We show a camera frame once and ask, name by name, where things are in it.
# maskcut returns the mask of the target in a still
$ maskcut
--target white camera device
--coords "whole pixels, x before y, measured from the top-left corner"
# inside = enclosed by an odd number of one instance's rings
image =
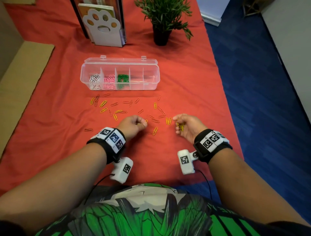
[[[124,184],[133,167],[133,161],[128,157],[122,157],[118,163],[113,162],[113,165],[114,169],[111,173],[114,175],[110,176],[110,179]]]
[[[195,173],[193,161],[199,158],[197,151],[189,152],[187,149],[177,152],[181,171],[184,175]]]

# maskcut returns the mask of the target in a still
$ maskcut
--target potted plant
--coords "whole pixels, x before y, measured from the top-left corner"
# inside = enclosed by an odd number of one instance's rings
[[[172,30],[183,29],[187,39],[192,33],[187,28],[188,22],[180,19],[182,13],[191,16],[190,6],[187,0],[135,0],[135,5],[142,9],[145,19],[150,19],[153,28],[153,40],[159,46],[167,44]]]

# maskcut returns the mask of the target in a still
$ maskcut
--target wristband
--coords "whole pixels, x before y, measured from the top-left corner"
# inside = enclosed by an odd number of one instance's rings
[[[119,162],[122,152],[125,150],[125,136],[116,128],[105,127],[97,135],[91,137],[87,142],[97,143],[105,150],[107,164]]]
[[[194,139],[194,148],[198,152],[199,160],[207,164],[212,157],[222,149],[230,148],[229,140],[220,132],[206,129],[199,133]]]

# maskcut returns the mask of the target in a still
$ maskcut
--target white paw cutout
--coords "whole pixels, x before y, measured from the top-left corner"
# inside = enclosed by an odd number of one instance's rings
[[[83,17],[83,22],[89,28],[96,45],[122,47],[121,24],[108,11],[90,9]]]

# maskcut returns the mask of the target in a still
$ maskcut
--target person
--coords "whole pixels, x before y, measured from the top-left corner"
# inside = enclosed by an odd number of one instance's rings
[[[192,144],[208,130],[195,116],[173,120],[176,134]],[[127,142],[146,127],[129,116],[112,130]],[[152,183],[115,192],[98,186],[84,204],[112,158],[94,137],[0,197],[0,235],[311,235],[310,225],[229,147],[206,161],[222,205]]]

